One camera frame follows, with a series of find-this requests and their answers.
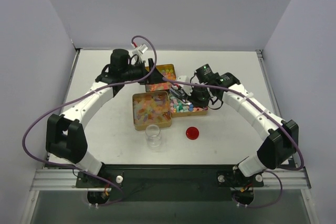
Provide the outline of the shiny metal scoop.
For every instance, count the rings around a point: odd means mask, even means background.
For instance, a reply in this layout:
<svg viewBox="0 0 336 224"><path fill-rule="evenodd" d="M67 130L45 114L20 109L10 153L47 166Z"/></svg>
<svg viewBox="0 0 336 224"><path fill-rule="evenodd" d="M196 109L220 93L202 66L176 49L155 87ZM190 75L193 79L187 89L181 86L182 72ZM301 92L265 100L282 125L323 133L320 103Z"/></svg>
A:
<svg viewBox="0 0 336 224"><path fill-rule="evenodd" d="M187 97L179 92L170 91L170 94L172 97L175 97L182 104L187 104L187 105L191 104L191 102L187 99Z"/></svg>

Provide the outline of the gold tin popsicle candies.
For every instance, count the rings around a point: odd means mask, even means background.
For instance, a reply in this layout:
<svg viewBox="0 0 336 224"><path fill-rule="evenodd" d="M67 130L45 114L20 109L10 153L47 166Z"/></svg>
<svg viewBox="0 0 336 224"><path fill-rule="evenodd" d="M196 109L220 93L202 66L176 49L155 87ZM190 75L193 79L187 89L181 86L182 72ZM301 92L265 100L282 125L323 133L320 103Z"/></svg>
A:
<svg viewBox="0 0 336 224"><path fill-rule="evenodd" d="M137 93L132 96L133 125L144 131L149 125L167 128L172 125L170 99L166 91Z"/></svg>

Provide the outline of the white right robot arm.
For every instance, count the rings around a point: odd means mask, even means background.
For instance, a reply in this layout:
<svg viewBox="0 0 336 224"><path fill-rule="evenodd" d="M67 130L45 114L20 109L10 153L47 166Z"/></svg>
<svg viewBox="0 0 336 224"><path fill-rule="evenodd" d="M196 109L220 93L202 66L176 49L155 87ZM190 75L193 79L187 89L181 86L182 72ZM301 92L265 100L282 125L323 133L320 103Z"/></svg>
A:
<svg viewBox="0 0 336 224"><path fill-rule="evenodd" d="M298 150L298 125L295 121L285 121L276 116L261 103L231 73L219 75L212 72L209 65L203 65L194 72L199 85L188 87L188 100L196 106L208 103L231 106L258 133L262 140L255 154L248 156L237 165L233 181L245 186L251 176L266 169L275 169Z"/></svg>

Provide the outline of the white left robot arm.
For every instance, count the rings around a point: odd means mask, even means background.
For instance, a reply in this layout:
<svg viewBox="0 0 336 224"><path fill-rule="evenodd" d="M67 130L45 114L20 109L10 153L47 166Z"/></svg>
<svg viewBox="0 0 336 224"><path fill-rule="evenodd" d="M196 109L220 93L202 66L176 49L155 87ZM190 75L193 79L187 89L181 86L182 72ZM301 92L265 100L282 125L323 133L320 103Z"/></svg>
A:
<svg viewBox="0 0 336 224"><path fill-rule="evenodd" d="M71 108L60 115L52 114L47 120L46 151L89 172L88 182L95 188L105 185L107 175L101 171L103 163L88 150L85 127L127 83L163 82L163 75L156 68L156 57L148 59L147 67L141 59L135 63L131 60L127 50L113 50L110 63L102 69L89 91Z"/></svg>

